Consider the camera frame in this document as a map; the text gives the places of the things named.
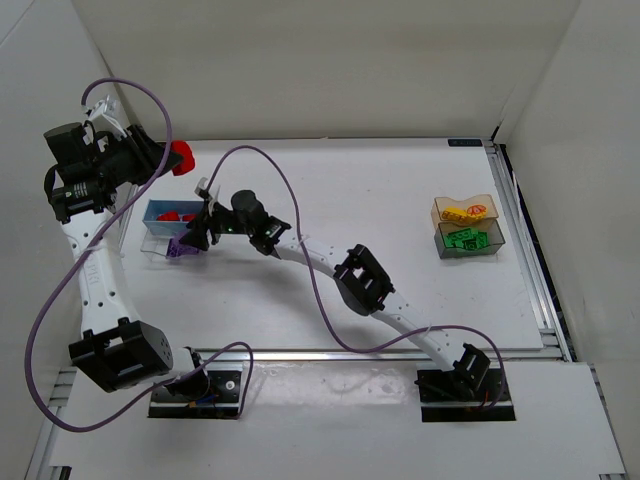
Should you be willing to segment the small green lego brick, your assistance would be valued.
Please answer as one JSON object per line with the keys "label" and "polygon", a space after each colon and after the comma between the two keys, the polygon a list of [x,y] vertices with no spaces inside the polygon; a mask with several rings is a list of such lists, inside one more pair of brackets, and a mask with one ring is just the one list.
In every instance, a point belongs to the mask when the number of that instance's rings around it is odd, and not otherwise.
{"label": "small green lego brick", "polygon": [[458,242],[456,240],[454,240],[454,239],[449,238],[448,236],[446,236],[444,238],[444,243],[445,243],[445,246],[447,248],[457,248],[458,247]]}

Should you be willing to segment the red half-round lego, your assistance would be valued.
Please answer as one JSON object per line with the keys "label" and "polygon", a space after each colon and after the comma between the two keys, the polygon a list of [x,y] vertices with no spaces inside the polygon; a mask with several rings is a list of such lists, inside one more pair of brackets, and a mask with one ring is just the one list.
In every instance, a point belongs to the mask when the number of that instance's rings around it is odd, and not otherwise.
{"label": "red half-round lego", "polygon": [[186,141],[173,141],[171,151],[182,157],[181,162],[172,169],[174,176],[182,176],[195,168],[195,158],[191,147]]}

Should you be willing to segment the green stepped lego block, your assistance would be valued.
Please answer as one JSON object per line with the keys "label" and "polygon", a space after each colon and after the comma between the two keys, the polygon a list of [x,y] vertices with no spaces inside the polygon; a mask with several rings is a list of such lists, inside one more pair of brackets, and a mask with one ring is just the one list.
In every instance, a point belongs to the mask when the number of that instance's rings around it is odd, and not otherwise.
{"label": "green stepped lego block", "polygon": [[488,233],[484,231],[478,231],[472,238],[477,243],[476,250],[482,250],[490,245]]}

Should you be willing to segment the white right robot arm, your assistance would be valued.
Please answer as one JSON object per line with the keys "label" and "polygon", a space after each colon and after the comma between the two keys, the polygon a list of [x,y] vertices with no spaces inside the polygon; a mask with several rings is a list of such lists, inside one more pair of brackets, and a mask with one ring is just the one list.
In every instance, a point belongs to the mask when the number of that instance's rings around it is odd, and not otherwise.
{"label": "white right robot arm", "polygon": [[305,265],[312,275],[332,278],[351,311],[388,325],[402,340],[409,340],[428,355],[450,384],[449,398],[475,398],[489,370],[489,358],[475,346],[455,339],[449,327],[429,324],[396,291],[390,276],[366,246],[338,248],[292,232],[290,224],[266,212],[251,190],[236,192],[230,208],[202,186],[195,192],[203,200],[203,207],[187,224],[181,244],[206,251],[222,235],[245,235],[264,256]]}

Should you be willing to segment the yellow orange printed lego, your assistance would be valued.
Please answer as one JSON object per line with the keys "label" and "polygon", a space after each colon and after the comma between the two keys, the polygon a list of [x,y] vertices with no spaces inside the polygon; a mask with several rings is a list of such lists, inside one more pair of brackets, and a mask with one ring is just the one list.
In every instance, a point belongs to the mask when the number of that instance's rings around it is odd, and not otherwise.
{"label": "yellow orange printed lego", "polygon": [[470,222],[477,222],[484,219],[487,215],[487,207],[482,204],[471,205],[466,210],[467,219]]}

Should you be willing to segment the red rounded lego brick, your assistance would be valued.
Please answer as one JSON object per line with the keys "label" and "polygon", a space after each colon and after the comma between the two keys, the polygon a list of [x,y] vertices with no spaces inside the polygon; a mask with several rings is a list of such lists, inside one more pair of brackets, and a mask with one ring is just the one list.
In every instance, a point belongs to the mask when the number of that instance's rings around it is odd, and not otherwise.
{"label": "red rounded lego brick", "polygon": [[176,211],[168,211],[159,215],[156,220],[159,222],[180,222],[181,216]]}

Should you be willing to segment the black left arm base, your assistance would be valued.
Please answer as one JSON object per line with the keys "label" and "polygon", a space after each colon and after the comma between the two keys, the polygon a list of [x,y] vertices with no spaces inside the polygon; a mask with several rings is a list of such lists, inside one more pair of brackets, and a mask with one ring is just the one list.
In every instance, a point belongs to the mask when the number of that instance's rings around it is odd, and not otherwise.
{"label": "black left arm base", "polygon": [[206,367],[207,380],[199,375],[186,387],[166,388],[151,394],[147,416],[151,419],[236,420],[244,380],[242,363]]}

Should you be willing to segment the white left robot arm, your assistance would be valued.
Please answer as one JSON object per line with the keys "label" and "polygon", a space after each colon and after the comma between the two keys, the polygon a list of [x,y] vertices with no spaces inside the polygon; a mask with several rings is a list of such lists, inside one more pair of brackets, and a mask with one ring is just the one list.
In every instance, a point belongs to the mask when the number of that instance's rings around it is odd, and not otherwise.
{"label": "white left robot arm", "polygon": [[113,222],[117,189],[141,186],[158,166],[166,171],[183,157],[153,141],[139,125],[122,137],[94,121],[45,133],[56,163],[44,191],[75,259],[82,300],[80,340],[70,344],[74,366],[106,392],[180,374],[193,367],[190,351],[171,347],[166,335],[141,320],[127,286]]}

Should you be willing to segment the purple half-round lego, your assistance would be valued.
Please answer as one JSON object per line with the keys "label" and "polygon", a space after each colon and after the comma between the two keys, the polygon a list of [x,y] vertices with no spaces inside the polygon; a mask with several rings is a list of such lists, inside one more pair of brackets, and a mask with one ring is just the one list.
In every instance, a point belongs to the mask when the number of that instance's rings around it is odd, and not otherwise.
{"label": "purple half-round lego", "polygon": [[181,247],[182,255],[181,256],[184,256],[184,255],[197,255],[200,252],[200,250],[198,248],[196,248],[196,247],[193,247],[193,246],[190,246],[190,245],[184,245],[184,244],[181,244],[181,245],[182,245],[182,247]]}

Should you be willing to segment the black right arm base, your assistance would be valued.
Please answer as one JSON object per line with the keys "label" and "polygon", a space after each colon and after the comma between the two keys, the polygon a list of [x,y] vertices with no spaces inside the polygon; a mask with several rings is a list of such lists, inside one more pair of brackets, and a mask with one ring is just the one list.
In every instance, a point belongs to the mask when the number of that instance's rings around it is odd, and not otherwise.
{"label": "black right arm base", "polygon": [[464,399],[445,372],[418,370],[418,387],[423,423],[514,422],[515,410],[509,387],[501,381],[501,370],[490,368],[479,390]]}

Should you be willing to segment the yellow black striped lego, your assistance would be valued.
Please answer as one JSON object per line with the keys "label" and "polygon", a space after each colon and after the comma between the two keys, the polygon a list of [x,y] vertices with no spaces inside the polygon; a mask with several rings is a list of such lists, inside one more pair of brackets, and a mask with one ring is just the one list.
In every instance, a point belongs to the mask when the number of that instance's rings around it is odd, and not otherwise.
{"label": "yellow black striped lego", "polygon": [[468,215],[465,210],[457,207],[446,207],[440,215],[443,221],[465,223]]}

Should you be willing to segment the green lego plate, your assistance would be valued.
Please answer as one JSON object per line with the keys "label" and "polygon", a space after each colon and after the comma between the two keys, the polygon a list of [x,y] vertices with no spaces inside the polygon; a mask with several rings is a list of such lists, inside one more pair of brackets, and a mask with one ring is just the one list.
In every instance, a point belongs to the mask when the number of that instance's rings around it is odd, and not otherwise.
{"label": "green lego plate", "polygon": [[447,238],[452,242],[465,242],[474,240],[477,236],[477,230],[474,228],[465,228],[451,232],[447,235]]}

